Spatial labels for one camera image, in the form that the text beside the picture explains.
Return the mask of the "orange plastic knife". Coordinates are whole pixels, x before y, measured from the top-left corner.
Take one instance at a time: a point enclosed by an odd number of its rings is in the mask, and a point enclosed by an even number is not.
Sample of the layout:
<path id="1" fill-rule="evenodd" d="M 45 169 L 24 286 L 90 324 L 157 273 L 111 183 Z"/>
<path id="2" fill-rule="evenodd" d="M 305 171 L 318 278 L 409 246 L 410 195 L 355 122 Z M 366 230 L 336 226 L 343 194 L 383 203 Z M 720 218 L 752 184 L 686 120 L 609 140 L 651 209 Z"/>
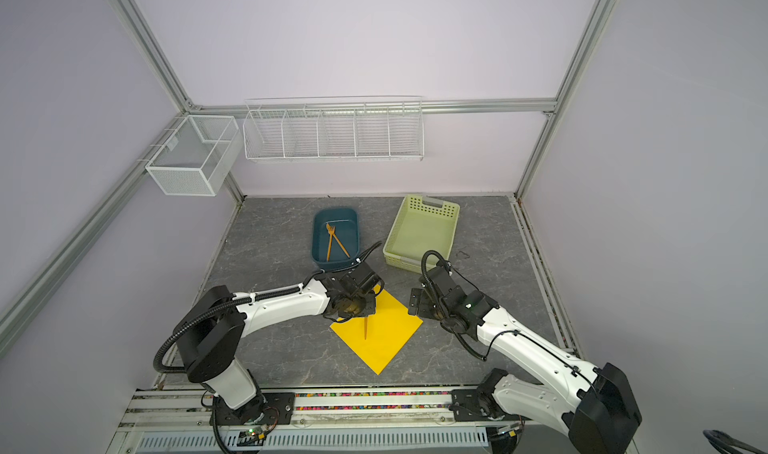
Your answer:
<path id="1" fill-rule="evenodd" d="M 335 230 L 330 234 L 330 237 L 341 248 L 342 252 L 347 256 L 347 258 L 351 258 L 351 255 L 349 254 L 349 251 L 346 249 L 346 247 L 343 245 L 341 240 L 338 238 L 338 236 L 336 235 Z"/>

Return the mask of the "yellow paper napkin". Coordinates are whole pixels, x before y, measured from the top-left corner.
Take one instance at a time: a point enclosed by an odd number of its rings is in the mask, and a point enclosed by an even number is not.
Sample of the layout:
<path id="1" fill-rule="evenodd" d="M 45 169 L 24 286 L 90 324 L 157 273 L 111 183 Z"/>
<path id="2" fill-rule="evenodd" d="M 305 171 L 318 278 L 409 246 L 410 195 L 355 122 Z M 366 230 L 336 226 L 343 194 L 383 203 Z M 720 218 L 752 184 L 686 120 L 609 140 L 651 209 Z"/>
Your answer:
<path id="1" fill-rule="evenodd" d="M 333 323 L 331 329 L 376 375 L 380 375 L 422 323 L 384 290 L 376 299 L 376 312 L 368 316 L 367 340 L 363 340 L 363 318 Z"/>

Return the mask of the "orange plastic fork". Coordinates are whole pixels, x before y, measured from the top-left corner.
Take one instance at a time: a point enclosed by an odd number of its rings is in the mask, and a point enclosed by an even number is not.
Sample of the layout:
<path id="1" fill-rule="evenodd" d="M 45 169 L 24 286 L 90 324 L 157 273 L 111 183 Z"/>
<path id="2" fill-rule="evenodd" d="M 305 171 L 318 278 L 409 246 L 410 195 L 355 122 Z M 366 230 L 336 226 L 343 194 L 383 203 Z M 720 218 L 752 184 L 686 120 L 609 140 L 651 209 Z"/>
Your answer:
<path id="1" fill-rule="evenodd" d="M 326 231 L 328 234 L 328 242 L 327 242 L 327 250 L 326 250 L 326 261 L 329 262 L 332 254 L 333 249 L 333 239 L 335 234 L 335 228 L 330 223 L 326 224 Z"/>

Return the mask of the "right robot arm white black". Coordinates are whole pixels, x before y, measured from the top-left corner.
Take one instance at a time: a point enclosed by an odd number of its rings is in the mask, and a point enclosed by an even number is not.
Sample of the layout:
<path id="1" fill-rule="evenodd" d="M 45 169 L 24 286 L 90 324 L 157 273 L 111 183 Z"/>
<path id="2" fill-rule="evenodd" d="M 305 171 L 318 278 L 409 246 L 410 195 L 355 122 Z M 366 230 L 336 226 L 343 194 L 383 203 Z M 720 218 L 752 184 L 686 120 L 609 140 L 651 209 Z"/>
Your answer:
<path id="1" fill-rule="evenodd" d="M 480 411 L 489 418 L 517 415 L 565 435 L 580 453 L 624 453 L 642 423 L 626 374 L 569 354 L 527 328 L 479 289 L 467 293 L 449 261 L 420 263 L 420 287 L 409 312 L 433 319 L 473 357 L 496 351 L 534 382 L 496 369 L 477 387 Z"/>

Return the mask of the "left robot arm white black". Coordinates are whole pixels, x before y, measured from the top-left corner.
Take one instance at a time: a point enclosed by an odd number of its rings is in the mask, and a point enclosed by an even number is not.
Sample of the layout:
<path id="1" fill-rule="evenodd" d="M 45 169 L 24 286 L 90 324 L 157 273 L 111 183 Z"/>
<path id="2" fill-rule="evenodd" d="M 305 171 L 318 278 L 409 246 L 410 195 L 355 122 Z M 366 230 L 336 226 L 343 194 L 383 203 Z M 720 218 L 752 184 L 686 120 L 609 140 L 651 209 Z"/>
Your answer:
<path id="1" fill-rule="evenodd" d="M 375 242 L 346 268 L 318 270 L 300 283 L 257 292 L 234 293 L 224 285 L 209 289 L 158 348 L 154 370 L 183 374 L 212 393 L 213 424 L 262 423 L 270 406 L 236 358 L 240 340 L 301 317 L 341 324 L 374 314 L 384 281 L 367 258 L 381 245 Z"/>

